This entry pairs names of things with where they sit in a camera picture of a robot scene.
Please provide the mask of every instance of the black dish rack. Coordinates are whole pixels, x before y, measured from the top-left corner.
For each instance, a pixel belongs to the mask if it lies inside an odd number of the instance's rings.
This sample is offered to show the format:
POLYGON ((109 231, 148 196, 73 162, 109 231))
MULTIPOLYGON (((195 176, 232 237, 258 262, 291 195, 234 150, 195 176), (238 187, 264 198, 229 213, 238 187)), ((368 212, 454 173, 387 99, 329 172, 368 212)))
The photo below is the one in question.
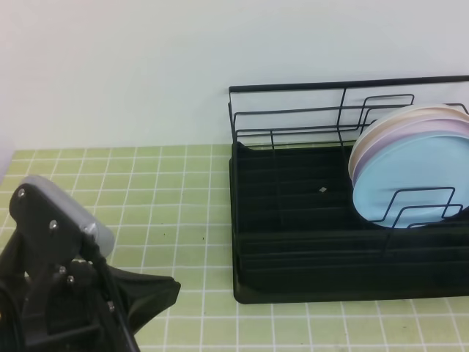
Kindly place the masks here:
MULTIPOLYGON (((401 192, 447 191, 446 204, 430 205, 441 208, 443 220, 384 228, 377 223, 388 212, 367 221, 355 210, 347 171, 352 144, 376 113, 414 104, 420 93, 435 102, 429 87, 444 87, 446 94, 448 85, 459 89, 464 82, 469 76, 230 87, 234 297, 254 304, 469 295, 469 211, 451 202, 454 188, 396 190, 388 210, 401 192), (304 95, 292 99, 302 102, 298 109, 250 109, 269 95, 278 106, 280 92, 329 92, 332 98, 317 106, 321 96, 304 95), (235 107, 240 96, 248 97, 241 110, 235 107), (340 103, 327 106, 333 98, 340 103), (237 127, 241 118, 259 117, 261 128, 237 127), (450 208, 457 214, 446 216, 450 208)), ((468 112, 460 102, 436 103, 468 112)), ((409 208, 420 206, 399 215, 409 208)))

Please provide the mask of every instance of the blue plate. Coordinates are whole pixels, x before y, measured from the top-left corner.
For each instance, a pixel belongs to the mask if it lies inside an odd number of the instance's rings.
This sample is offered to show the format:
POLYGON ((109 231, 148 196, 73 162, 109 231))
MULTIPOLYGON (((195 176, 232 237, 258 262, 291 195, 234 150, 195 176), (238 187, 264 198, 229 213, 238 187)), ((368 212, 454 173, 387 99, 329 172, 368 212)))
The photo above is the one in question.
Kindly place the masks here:
MULTIPOLYGON (((353 189, 353 203, 367 220, 377 221, 399 189, 454 187, 451 204, 469 206, 469 136, 451 132, 422 133, 388 145, 362 169, 353 189)), ((402 208, 445 205, 451 189, 399 192, 383 221, 376 224, 392 227, 402 208)), ((395 227, 442 220, 445 208, 411 208, 399 216, 395 227)), ((445 217, 458 213, 460 207, 446 210, 445 217)))

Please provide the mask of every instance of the white wall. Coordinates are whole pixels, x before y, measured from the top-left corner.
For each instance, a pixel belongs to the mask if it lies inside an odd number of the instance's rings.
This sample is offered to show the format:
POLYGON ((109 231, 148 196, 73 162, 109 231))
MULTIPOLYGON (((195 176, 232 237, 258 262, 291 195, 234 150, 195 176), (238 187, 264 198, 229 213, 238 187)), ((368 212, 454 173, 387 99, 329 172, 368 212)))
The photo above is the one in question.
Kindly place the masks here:
POLYGON ((17 148, 230 142, 227 87, 469 73, 463 0, 0 0, 17 148))

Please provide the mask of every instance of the countertop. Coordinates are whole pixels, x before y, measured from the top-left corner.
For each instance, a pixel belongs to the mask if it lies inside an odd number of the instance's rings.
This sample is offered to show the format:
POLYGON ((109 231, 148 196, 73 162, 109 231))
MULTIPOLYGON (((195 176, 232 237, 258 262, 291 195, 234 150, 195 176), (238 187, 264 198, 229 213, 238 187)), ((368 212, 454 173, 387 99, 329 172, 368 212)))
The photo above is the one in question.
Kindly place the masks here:
POLYGON ((28 174, 49 177, 107 224, 117 268, 181 282, 177 303, 145 326, 144 352, 469 351, 469 297, 238 304, 232 295, 229 145, 17 151, 7 205, 28 174))

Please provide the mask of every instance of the stack of plates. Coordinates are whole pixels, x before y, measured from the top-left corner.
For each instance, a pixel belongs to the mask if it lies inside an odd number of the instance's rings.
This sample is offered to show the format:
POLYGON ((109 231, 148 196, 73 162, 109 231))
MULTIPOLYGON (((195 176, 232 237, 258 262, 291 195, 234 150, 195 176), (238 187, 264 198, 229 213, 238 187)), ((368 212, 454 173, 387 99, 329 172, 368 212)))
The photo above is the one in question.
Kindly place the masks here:
POLYGON ((445 105, 396 110, 370 125, 352 149, 353 202, 362 217, 384 227, 441 221, 469 206, 468 159, 469 115, 445 105))

